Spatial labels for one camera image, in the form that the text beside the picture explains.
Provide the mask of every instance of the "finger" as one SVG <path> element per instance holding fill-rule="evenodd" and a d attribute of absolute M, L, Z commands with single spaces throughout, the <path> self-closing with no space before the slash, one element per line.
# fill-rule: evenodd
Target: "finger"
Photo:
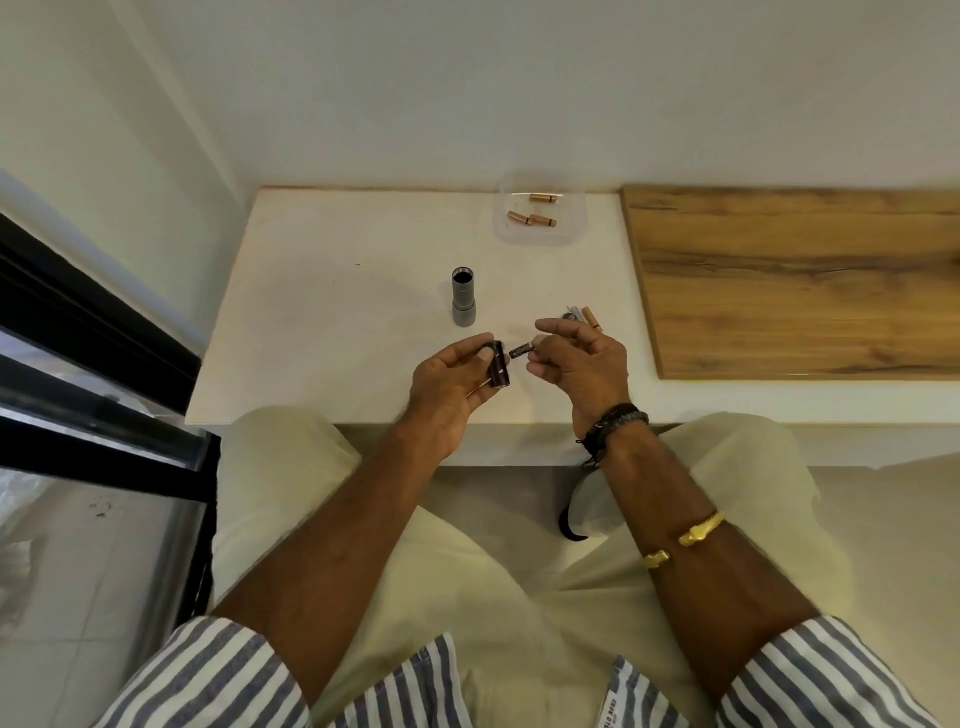
<path fill-rule="evenodd" d="M 555 333 L 567 339 L 574 339 L 588 347 L 600 341 L 604 336 L 590 324 L 569 319 L 538 319 L 534 326 L 538 331 Z"/>
<path fill-rule="evenodd" d="M 481 349 L 476 356 L 470 359 L 462 367 L 459 367 L 456 372 L 457 375 L 462 378 L 462 381 L 470 389 L 479 386 L 479 384 L 485 379 L 489 378 L 487 375 L 487 370 L 490 368 L 490 363 L 493 361 L 493 349 L 490 347 L 484 347 Z"/>
<path fill-rule="evenodd" d="M 493 340 L 493 334 L 478 333 L 476 336 L 470 336 L 469 339 L 462 339 L 450 344 L 446 349 L 435 353 L 431 359 L 440 359 L 446 366 L 453 367 L 459 364 L 463 359 L 474 356 L 480 351 L 484 344 L 489 344 Z"/>
<path fill-rule="evenodd" d="M 564 376 L 564 373 L 561 372 L 558 367 L 552 366 L 551 364 L 535 364 L 534 362 L 529 362 L 527 364 L 527 371 L 533 376 L 548 381 L 551 384 L 560 384 L 560 380 Z"/>
<path fill-rule="evenodd" d="M 535 336 L 533 345 L 537 347 L 537 354 L 543 362 L 555 364 L 562 369 L 572 369 L 589 356 L 588 353 L 577 349 L 570 339 L 559 334 Z"/>
<path fill-rule="evenodd" d="M 488 402 L 492 399 L 493 395 L 499 392 L 499 389 L 493 389 L 489 384 L 470 392 L 470 396 L 467 397 L 467 404 L 470 408 L 470 413 L 476 412 L 480 408 L 480 405 L 484 402 Z"/>

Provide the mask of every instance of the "shirt sleeve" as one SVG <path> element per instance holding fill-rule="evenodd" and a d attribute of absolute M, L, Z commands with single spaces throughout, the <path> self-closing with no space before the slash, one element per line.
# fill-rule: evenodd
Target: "shirt sleeve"
<path fill-rule="evenodd" d="M 939 728 L 900 680 L 836 617 L 767 644 L 720 701 L 721 726 Z"/>
<path fill-rule="evenodd" d="M 267 641 L 229 619 L 187 622 L 94 728 L 306 728 L 300 686 Z"/>

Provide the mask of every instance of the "hand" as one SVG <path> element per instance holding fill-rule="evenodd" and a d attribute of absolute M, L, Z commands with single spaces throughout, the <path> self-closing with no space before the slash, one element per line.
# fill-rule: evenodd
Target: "hand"
<path fill-rule="evenodd" d="M 493 334 L 481 333 L 451 344 L 414 371 L 410 403 L 400 423 L 417 437 L 433 439 L 441 459 L 452 455 L 464 439 L 467 420 L 498 390 L 487 381 L 493 351 L 484 344 Z"/>
<path fill-rule="evenodd" d="M 527 371 L 556 384 L 573 402 L 573 432 L 581 440 L 601 417 L 630 401 L 627 350 L 588 324 L 540 319 L 537 329 L 553 334 L 533 340 Z"/>

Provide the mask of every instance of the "black bracelet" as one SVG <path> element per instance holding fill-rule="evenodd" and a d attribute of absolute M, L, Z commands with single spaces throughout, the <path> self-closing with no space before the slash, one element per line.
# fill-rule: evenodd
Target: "black bracelet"
<path fill-rule="evenodd" d="M 623 425 L 637 421 L 650 424 L 650 417 L 641 412 L 629 402 L 612 407 L 587 430 L 583 440 L 577 440 L 590 453 L 590 459 L 584 463 L 585 468 L 596 465 L 607 454 L 607 438 Z"/>

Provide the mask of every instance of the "gold bracelet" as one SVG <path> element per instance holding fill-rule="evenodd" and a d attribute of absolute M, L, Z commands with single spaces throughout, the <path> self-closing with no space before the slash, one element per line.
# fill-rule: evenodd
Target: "gold bracelet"
<path fill-rule="evenodd" d="M 656 551 L 649 556 L 643 557 L 643 567 L 647 570 L 656 569 L 660 564 L 665 564 L 670 560 L 670 554 L 663 549 Z"/>
<path fill-rule="evenodd" d="M 727 519 L 722 511 L 717 511 L 700 525 L 695 525 L 680 537 L 680 545 L 690 547 L 699 544 Z"/>

